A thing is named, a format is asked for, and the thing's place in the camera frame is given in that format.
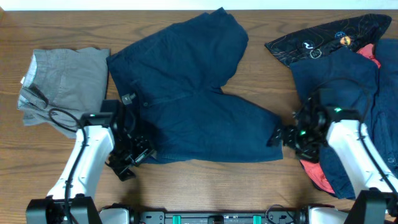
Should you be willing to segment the navy blue shorts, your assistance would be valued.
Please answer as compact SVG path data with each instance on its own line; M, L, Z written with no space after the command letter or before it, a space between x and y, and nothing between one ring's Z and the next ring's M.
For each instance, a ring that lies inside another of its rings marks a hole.
M151 163L282 159L281 145L269 144L280 118L222 91L247 44L246 31L221 8L108 57L121 99L149 129L155 147Z

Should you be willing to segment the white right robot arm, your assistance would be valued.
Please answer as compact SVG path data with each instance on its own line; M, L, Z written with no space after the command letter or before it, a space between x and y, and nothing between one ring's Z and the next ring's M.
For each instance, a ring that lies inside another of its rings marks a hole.
M268 146L283 144L310 161L322 146L331 147L349 177L355 202L349 212L307 205L295 214L294 223L384 223L386 215L397 217L397 177L375 148L357 110L311 97L295 117L296 126L277 128Z

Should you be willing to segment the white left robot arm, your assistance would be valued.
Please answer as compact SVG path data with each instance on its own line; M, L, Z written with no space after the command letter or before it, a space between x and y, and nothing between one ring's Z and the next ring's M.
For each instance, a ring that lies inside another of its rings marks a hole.
M76 120L75 145L57 183L43 199L32 199L25 216L35 223L140 223L137 212L114 203L97 211L94 198L104 167L119 180L135 178L132 167L153 155L152 141L134 114L118 100L104 100L98 113Z

